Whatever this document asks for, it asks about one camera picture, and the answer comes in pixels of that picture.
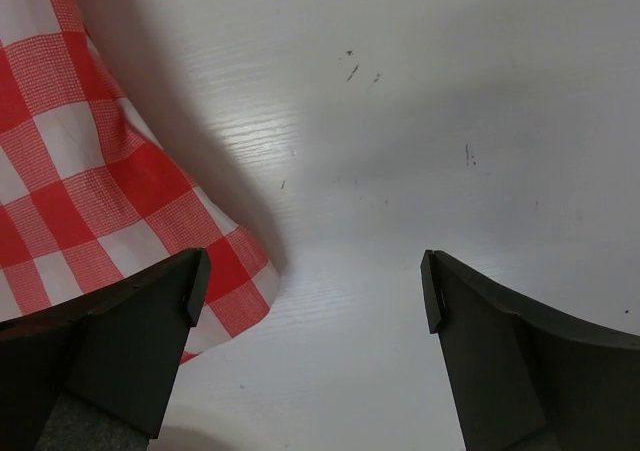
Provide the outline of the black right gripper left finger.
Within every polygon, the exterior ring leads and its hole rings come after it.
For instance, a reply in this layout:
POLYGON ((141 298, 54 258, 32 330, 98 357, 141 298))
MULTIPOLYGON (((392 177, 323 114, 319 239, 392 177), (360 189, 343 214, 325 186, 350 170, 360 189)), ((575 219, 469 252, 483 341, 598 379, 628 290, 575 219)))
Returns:
POLYGON ((4 450, 145 450, 162 427, 210 275, 188 249, 1 323, 4 450))

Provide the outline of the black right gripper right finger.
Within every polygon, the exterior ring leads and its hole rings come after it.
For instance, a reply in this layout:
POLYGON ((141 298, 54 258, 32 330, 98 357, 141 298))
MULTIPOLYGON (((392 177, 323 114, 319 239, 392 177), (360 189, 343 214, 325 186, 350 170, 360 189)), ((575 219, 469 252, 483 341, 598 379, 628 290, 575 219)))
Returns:
POLYGON ((639 338, 576 318, 443 251, 421 262, 468 450, 636 450, 639 338))

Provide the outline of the red white checkered cloth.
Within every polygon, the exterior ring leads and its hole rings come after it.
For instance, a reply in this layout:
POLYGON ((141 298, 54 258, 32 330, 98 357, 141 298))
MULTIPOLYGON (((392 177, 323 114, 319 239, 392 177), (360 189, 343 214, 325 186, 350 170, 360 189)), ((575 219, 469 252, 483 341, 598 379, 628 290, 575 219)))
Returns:
POLYGON ((191 359, 259 323, 266 252, 162 149, 75 0, 1 0, 1 316, 35 313, 188 248, 212 271, 191 359))

